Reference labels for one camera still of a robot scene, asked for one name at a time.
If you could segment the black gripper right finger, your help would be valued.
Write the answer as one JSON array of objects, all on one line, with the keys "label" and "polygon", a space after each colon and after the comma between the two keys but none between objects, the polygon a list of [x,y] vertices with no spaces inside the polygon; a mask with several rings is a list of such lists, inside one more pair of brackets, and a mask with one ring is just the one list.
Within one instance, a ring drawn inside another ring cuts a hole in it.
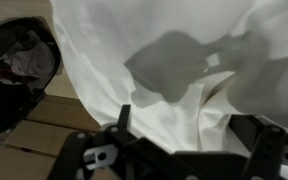
[{"label": "black gripper right finger", "polygon": [[252,115],[232,115],[229,127],[251,152],[242,172],[243,180],[286,180],[282,165],[288,167],[288,132]]}]

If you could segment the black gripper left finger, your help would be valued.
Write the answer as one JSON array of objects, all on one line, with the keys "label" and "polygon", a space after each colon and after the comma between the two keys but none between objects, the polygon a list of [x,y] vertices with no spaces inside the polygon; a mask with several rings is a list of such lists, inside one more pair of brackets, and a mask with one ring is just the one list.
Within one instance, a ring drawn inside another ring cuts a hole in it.
[{"label": "black gripper left finger", "polygon": [[131,106],[123,105],[118,121],[95,135],[70,134],[47,180],[91,180],[108,167],[124,180],[198,180],[181,160],[128,130]]}]

